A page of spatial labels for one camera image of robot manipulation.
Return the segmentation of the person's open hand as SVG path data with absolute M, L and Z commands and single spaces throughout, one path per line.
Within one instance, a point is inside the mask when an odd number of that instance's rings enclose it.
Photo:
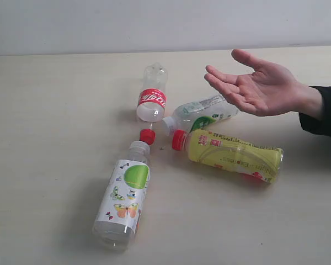
M 323 98 L 318 90 L 300 83 L 285 67 L 234 49 L 232 58 L 254 70 L 251 74 L 230 75 L 206 66 L 210 86 L 240 111 L 255 116 L 276 116 L 298 112 L 320 120 Z

